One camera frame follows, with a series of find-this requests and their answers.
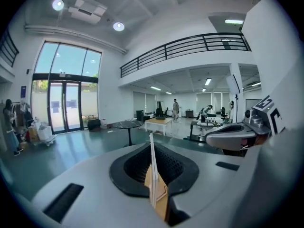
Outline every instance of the black railing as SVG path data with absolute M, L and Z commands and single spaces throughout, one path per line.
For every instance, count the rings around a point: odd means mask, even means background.
M 5 30 L 1 40 L 0 40 L 0 57 L 13 67 L 15 58 L 19 51 L 17 50 L 13 40 L 10 37 L 8 30 Z
M 178 39 L 148 51 L 120 67 L 120 77 L 167 59 L 216 50 L 251 51 L 241 33 L 211 33 Z

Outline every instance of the wooden table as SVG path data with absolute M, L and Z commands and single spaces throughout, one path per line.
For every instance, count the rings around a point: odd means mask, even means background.
M 165 127 L 169 122 L 172 123 L 172 120 L 173 120 L 173 118 L 166 118 L 164 120 L 158 120 L 156 118 L 152 118 L 152 119 L 149 119 L 149 120 L 145 121 L 145 129 L 147 131 L 147 123 L 155 124 L 155 125 L 162 125 L 163 126 L 163 135 L 166 136 Z

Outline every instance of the black bag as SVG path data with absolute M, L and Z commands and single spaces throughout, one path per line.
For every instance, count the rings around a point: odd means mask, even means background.
M 87 128 L 89 130 L 93 130 L 93 129 L 95 129 L 97 127 L 100 127 L 100 126 L 101 126 L 101 122 L 100 122 L 99 119 L 89 120 L 87 122 Z

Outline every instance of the ceiling light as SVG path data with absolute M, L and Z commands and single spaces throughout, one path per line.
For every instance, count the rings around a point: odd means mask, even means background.
M 152 88 L 152 89 L 156 89 L 156 90 L 161 90 L 161 89 L 156 88 L 156 87 L 154 87 L 154 86 L 150 86 L 150 88 Z
M 226 19 L 225 23 L 227 23 L 227 24 L 238 24 L 238 25 L 241 25 L 241 24 L 244 23 L 244 21 L 243 20 Z
M 252 86 L 257 86 L 257 85 L 260 85 L 260 84 L 261 84 L 261 82 L 253 84 Z
M 211 82 L 211 78 L 207 78 L 205 85 L 208 86 Z
M 113 24 L 113 28 L 116 31 L 123 31 L 124 30 L 124 24 L 121 22 L 116 22 L 115 24 Z
M 62 0 L 54 0 L 52 3 L 52 7 L 56 11 L 61 11 L 64 7 L 64 3 Z

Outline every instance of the glass door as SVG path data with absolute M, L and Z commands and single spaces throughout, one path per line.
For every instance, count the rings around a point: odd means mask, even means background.
M 48 115 L 54 134 L 83 128 L 80 119 L 79 93 L 79 82 L 50 81 Z

